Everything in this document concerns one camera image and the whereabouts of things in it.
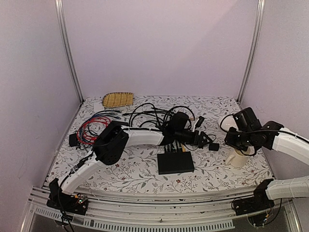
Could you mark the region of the black network switch box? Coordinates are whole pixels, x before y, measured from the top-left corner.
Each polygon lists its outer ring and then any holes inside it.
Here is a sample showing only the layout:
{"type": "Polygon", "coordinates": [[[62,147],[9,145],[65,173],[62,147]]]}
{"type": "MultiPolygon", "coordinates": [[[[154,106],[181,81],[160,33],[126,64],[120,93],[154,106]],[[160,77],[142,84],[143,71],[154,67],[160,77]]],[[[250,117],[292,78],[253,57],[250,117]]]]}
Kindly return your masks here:
{"type": "Polygon", "coordinates": [[[158,173],[181,174],[194,171],[191,152],[157,154],[158,173]]]}

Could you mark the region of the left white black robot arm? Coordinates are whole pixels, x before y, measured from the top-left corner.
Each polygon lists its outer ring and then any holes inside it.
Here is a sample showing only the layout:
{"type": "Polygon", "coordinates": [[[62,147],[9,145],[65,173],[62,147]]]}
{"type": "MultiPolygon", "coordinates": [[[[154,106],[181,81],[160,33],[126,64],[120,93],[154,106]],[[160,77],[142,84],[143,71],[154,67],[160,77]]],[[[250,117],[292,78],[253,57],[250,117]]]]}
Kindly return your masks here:
{"type": "Polygon", "coordinates": [[[136,128],[121,121],[112,121],[94,141],[86,157],[78,161],[63,178],[54,178],[49,183],[50,194],[46,205],[60,212],[85,215],[88,200],[75,190],[93,173],[105,166],[116,164],[130,146],[165,146],[173,142],[203,148],[214,144],[203,131],[191,131],[181,124],[167,127],[136,128]]]}

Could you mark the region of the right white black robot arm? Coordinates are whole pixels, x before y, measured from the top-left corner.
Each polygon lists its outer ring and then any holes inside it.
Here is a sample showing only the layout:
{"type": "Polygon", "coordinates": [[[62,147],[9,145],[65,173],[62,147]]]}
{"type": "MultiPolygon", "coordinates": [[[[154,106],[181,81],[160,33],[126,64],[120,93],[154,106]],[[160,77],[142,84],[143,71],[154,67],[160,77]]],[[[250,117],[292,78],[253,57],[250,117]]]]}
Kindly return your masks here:
{"type": "MultiPolygon", "coordinates": [[[[258,130],[242,128],[237,131],[230,127],[225,137],[225,144],[239,151],[253,147],[254,151],[264,147],[287,154],[304,164],[309,163],[309,141],[283,125],[269,121],[258,130]]],[[[307,198],[309,196],[309,177],[297,177],[278,180],[266,179],[253,191],[253,196],[234,200],[231,204],[236,215],[258,212],[272,208],[274,200],[285,198],[307,198]]]]}

